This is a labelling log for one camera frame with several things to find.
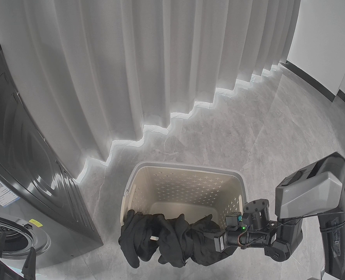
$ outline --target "curtain fold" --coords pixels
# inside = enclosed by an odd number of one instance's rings
[[[67,170],[286,59],[300,0],[0,0],[0,44]]]

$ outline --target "cable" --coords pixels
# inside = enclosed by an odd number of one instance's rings
[[[322,233],[327,233],[327,232],[333,232],[337,229],[340,229],[341,227],[343,227],[345,225],[345,221],[343,221],[342,223],[332,226],[332,227],[327,227],[327,228],[321,228],[320,232]]]
[[[245,232],[247,232],[249,230],[249,226],[246,228],[246,230],[244,232],[242,232],[238,237],[237,237],[237,243],[239,244],[240,247],[249,247],[251,244],[253,244],[254,242],[258,241],[258,240],[261,240],[261,239],[264,239],[265,236],[260,236],[259,238],[257,239],[254,239],[252,241],[250,241],[249,243],[243,245],[240,243],[240,238],[243,234],[245,234]]]
[[[239,246],[245,246],[245,245],[241,245],[241,243],[240,243],[240,238],[241,238],[241,236],[242,236],[245,232],[248,231],[248,229],[249,229],[249,226],[247,226],[247,227],[246,227],[246,230],[245,230],[244,232],[241,232],[241,234],[237,237],[237,243],[239,244]]]
[[[316,216],[320,216],[320,215],[332,215],[332,214],[345,214],[345,212],[321,212],[321,213],[314,213],[314,214],[311,214],[311,215],[305,215],[305,216],[300,216],[300,217],[295,217],[295,218],[291,218],[285,222],[278,222],[278,224],[280,225],[284,225],[284,226],[295,226],[299,223],[299,220],[303,219],[303,218],[309,218],[309,217],[316,217]],[[293,220],[298,220],[295,224],[287,224],[289,223],[290,221],[293,221]]]

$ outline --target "laundry basket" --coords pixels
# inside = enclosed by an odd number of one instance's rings
[[[166,219],[185,215],[194,223],[212,214],[221,229],[225,216],[240,211],[247,189],[234,170],[165,162],[141,162],[131,173],[121,207],[121,225],[128,210],[164,214]]]

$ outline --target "yellow sticker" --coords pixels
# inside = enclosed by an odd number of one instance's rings
[[[37,220],[34,220],[34,219],[31,219],[29,222],[33,223],[37,227],[42,227],[43,226],[43,224],[41,224],[40,222],[38,222]]]

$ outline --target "gray tile floor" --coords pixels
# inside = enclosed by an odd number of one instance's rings
[[[217,95],[213,109],[195,108],[188,120],[173,119],[167,134],[149,132],[141,147],[118,148],[108,167],[88,169],[80,189],[104,246],[38,272],[38,279],[296,279],[319,278],[323,248],[317,218],[304,221],[304,240],[289,260],[277,263],[263,250],[236,250],[209,267],[189,260],[184,268],[161,265],[155,254],[131,268],[118,245],[122,195],[140,161],[167,161],[239,170],[248,200],[268,198],[300,167],[331,152],[345,156],[345,103],[331,103],[299,77],[278,66],[256,77],[233,97]]]

